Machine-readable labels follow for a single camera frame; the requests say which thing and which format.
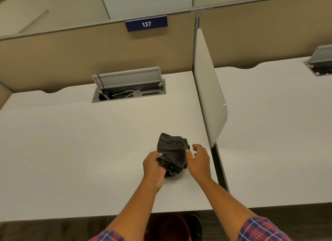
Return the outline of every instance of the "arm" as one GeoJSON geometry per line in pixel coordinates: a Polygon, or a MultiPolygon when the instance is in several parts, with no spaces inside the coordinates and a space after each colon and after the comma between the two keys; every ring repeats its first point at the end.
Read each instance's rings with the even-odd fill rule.
{"type": "Polygon", "coordinates": [[[129,202],[107,227],[120,234],[126,241],[142,241],[154,199],[164,183],[166,170],[158,164],[162,154],[149,153],[143,162],[144,177],[129,202]]]}
{"type": "Polygon", "coordinates": [[[193,144],[193,150],[197,151],[195,158],[186,151],[189,172],[205,193],[229,240],[236,241],[243,224],[256,215],[212,180],[206,149],[193,144]]]}

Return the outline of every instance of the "adjacent desk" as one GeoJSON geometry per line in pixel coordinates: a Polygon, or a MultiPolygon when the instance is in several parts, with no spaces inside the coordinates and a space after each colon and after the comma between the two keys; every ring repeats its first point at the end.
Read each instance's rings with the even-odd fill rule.
{"type": "MultiPolygon", "coordinates": [[[[211,154],[193,73],[163,78],[165,95],[100,103],[95,84],[13,94],[0,111],[0,221],[118,214],[162,132],[211,154]]],[[[217,180],[213,162],[211,172],[217,180]]],[[[165,180],[153,212],[207,209],[184,170],[165,180]]]]}
{"type": "Polygon", "coordinates": [[[216,69],[228,107],[217,148],[247,207],[332,202],[332,75],[309,58],[216,69]]]}

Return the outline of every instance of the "plaid shirt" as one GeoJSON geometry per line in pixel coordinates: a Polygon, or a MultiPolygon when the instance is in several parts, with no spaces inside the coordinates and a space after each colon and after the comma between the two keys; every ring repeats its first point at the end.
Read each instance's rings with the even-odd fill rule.
{"type": "MultiPolygon", "coordinates": [[[[238,241],[291,241],[270,220],[257,216],[248,219],[242,226],[238,241]]],[[[104,230],[90,241],[125,241],[118,233],[104,230]]]]}

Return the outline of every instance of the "black plastic bag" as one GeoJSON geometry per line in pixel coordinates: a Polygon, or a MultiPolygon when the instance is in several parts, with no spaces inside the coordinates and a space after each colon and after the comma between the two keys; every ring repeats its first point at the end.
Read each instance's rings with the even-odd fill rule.
{"type": "Polygon", "coordinates": [[[186,149],[190,150],[187,139],[162,133],[157,151],[163,156],[157,161],[167,170],[165,177],[173,177],[187,168],[186,149]]]}

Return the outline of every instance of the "person's left hand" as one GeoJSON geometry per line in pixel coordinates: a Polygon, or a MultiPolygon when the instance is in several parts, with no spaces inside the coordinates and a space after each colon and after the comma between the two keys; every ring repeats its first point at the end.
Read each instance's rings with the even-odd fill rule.
{"type": "Polygon", "coordinates": [[[147,155],[145,160],[143,161],[143,170],[144,177],[148,183],[152,183],[153,186],[159,191],[164,183],[164,177],[166,173],[166,169],[157,162],[157,158],[160,158],[163,154],[154,151],[147,155]]]}

